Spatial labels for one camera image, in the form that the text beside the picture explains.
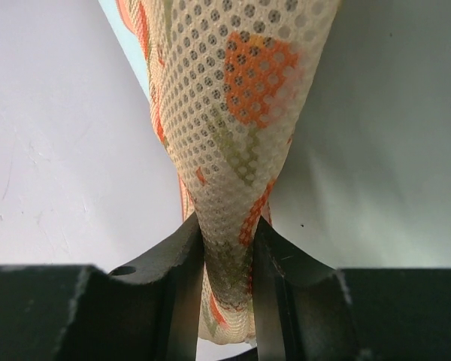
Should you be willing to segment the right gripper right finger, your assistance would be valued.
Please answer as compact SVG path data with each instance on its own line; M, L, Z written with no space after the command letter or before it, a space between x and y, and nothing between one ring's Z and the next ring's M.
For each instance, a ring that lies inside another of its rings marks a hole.
M253 308L261 360L451 360L451 268L330 268L261 220Z

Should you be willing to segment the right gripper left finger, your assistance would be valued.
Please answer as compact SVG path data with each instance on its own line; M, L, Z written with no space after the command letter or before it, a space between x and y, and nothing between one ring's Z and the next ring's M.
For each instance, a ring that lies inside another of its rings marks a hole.
M0 360L193 360L203 278L196 217L104 273L0 265Z

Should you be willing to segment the pink patterned laundry bag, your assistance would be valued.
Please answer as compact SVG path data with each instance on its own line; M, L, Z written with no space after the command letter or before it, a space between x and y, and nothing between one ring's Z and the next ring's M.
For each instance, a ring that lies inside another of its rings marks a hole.
M204 242L198 335L255 338L253 239L269 218L337 1L119 1L147 65L151 123Z

